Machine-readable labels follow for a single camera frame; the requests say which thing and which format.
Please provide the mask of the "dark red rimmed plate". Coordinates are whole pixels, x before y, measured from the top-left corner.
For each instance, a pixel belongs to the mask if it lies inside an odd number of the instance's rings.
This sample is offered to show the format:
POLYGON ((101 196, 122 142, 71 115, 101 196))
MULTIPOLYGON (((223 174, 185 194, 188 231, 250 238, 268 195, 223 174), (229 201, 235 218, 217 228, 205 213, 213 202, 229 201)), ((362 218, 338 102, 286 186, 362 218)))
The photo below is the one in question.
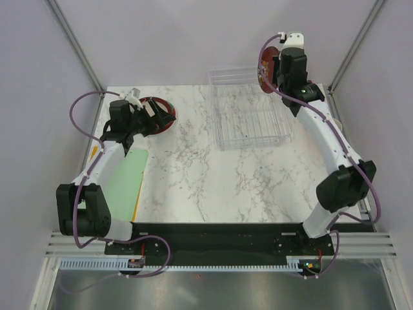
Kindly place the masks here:
POLYGON ((145 109, 142 116, 143 136, 153 136, 168 130, 176 120, 176 109, 167 100, 158 97, 141 98, 145 109))

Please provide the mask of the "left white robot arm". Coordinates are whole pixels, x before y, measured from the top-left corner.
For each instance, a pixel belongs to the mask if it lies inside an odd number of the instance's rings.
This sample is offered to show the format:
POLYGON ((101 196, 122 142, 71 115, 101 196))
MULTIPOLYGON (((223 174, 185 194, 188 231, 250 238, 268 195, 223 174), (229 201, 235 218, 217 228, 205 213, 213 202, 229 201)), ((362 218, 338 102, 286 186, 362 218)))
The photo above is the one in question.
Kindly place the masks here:
POLYGON ((176 120, 174 106, 158 97, 118 99, 110 103, 109 119, 98 139, 99 148, 82 173, 55 192, 59 230, 64 236, 119 241, 128 254, 141 248, 130 221, 112 216, 103 185, 126 160, 136 135, 154 136, 168 130, 176 120))

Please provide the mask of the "dark red floral plate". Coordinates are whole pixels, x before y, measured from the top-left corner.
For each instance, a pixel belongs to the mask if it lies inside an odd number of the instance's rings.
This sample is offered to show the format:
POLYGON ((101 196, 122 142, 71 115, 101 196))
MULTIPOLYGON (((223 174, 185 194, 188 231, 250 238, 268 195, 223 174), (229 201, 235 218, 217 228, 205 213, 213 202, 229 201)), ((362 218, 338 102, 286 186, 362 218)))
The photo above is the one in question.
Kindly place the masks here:
MULTIPOLYGON (((279 70, 279 50, 274 46, 268 46, 263 51, 263 55, 260 58, 260 63, 263 68, 263 73, 268 79, 268 82, 277 88, 277 72, 279 70)), ((257 70, 257 78, 261 90, 266 94, 271 94, 273 90, 263 79, 260 69, 257 70)))

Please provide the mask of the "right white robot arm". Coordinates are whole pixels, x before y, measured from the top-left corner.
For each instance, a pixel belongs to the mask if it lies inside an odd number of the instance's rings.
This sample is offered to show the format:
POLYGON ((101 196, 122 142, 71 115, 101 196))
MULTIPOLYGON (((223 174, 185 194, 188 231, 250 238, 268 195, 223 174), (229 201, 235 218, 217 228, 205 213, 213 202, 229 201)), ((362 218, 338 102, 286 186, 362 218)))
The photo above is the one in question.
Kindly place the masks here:
POLYGON ((283 103, 315 139, 328 176, 316 187, 317 205, 303 222, 296 248, 310 254, 319 237, 342 212, 364 199, 376 174, 373 161, 354 151, 338 128, 320 88, 307 79, 307 56, 302 48, 284 48, 279 55, 277 86, 283 103))

